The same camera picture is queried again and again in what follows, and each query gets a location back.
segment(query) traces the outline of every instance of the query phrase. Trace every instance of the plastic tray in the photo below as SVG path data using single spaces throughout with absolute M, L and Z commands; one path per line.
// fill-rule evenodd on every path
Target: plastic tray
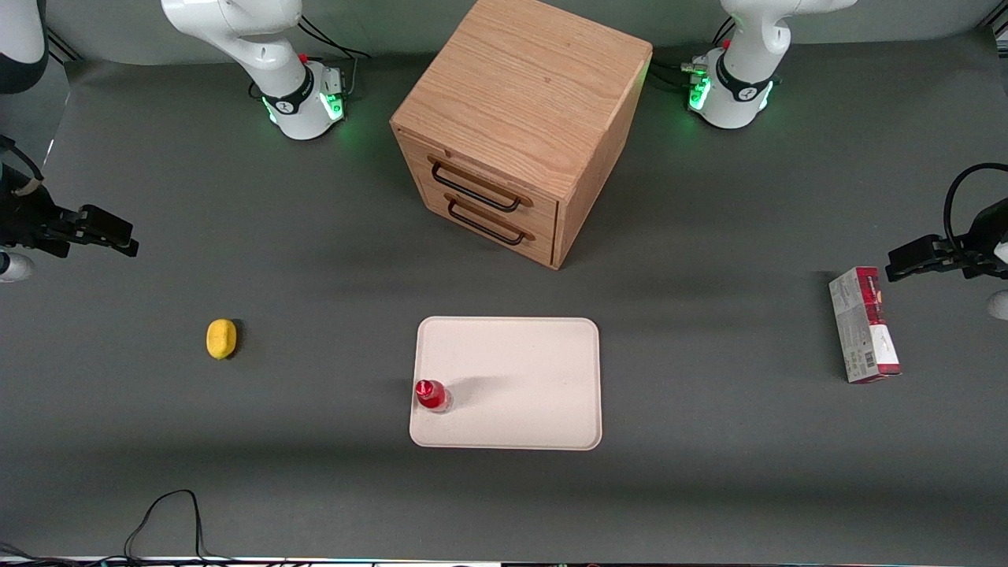
M 416 338 L 417 380 L 438 380 L 452 409 L 412 396 L 423 447 L 587 451 L 602 440 L 599 329 L 588 319 L 430 317 Z

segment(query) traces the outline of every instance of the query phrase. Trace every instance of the wooden drawer cabinet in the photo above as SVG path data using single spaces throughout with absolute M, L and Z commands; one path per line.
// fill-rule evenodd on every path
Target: wooden drawer cabinet
M 390 121 L 432 212 L 558 268 L 633 120 L 651 45 L 479 0 Z

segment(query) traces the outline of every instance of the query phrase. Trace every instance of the drawer handle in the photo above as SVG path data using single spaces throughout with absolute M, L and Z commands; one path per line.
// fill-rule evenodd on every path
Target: drawer handle
M 499 232 L 493 231 L 493 230 L 491 230 L 491 229 L 483 226 L 482 224 L 480 224 L 480 223 L 478 223 L 478 222 L 476 222 L 476 221 L 474 221 L 472 219 L 467 219 L 466 217 L 464 217 L 464 216 L 460 215 L 459 213 L 455 212 L 455 206 L 458 205 L 458 204 L 459 204 L 459 202 L 456 201 L 455 199 L 449 199 L 448 214 L 452 215 L 453 219 L 456 219 L 456 220 L 458 220 L 458 221 L 460 221 L 462 223 L 465 223 L 466 225 L 471 226 L 471 227 L 475 228 L 476 230 L 479 230 L 480 232 L 482 232 L 483 234 L 486 234 L 487 236 L 490 236 L 491 238 L 495 238 L 497 240 L 500 240 L 501 242 L 507 244 L 508 246 L 517 246 L 518 244 L 521 244 L 522 240 L 524 240 L 524 238 L 525 238 L 525 233 L 524 232 L 519 232 L 518 236 L 516 238 L 508 238 L 507 236 L 504 236 L 503 234 L 501 234 Z
M 502 211 L 504 213 L 511 213 L 515 209 L 517 209 L 518 205 L 521 203 L 521 199 L 518 199 L 518 198 L 515 198 L 514 203 L 511 203 L 510 205 L 504 205 L 503 203 L 498 203 L 498 202 L 494 201 L 493 199 L 487 199 L 486 197 L 480 195 L 479 193 L 476 193 L 476 192 L 474 192 L 472 190 L 466 189 L 466 188 L 462 187 L 461 185 L 455 183 L 452 180 L 445 179 L 445 178 L 438 176 L 437 172 L 439 172 L 439 171 L 440 171 L 440 161 L 434 161 L 433 167 L 430 168 L 430 177 L 432 177 L 435 182 L 437 182 L 437 183 L 439 183 L 439 184 L 442 184 L 444 186 L 451 187 L 452 189 L 458 191 L 459 193 L 465 195 L 466 197 L 472 197 L 473 199 L 479 201 L 480 203 L 483 203 L 484 205 L 487 205 L 488 207 L 493 207 L 494 209 L 497 209 L 498 211 Z

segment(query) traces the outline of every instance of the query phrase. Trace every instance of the yellow sponge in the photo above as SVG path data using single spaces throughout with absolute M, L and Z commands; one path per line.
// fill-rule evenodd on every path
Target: yellow sponge
M 207 328 L 207 352 L 218 360 L 223 360 L 235 351 L 238 344 L 238 328 L 230 319 L 218 319 Z

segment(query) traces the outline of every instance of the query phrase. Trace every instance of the red and white box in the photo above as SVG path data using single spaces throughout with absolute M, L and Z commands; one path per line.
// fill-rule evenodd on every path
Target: red and white box
M 830 282 L 850 383 L 864 384 L 901 373 L 882 318 L 878 282 L 879 268 L 867 266 L 855 267 Z

